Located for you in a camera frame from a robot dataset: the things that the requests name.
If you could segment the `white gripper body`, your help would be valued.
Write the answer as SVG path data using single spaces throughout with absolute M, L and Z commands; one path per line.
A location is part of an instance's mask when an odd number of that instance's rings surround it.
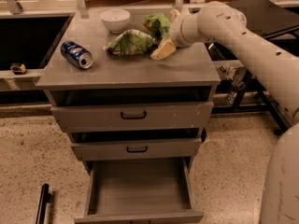
M 196 14 L 181 14 L 175 18 L 171 23 L 169 35 L 177 47 L 188 47 L 205 41 L 198 30 Z

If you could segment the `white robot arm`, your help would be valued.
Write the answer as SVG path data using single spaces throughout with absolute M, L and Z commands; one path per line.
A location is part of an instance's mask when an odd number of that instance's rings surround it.
M 259 224 L 299 224 L 299 58 L 254 34 L 246 16 L 222 2 L 197 13 L 171 11 L 172 46 L 217 42 L 243 63 L 296 122 L 278 139 L 271 155 Z

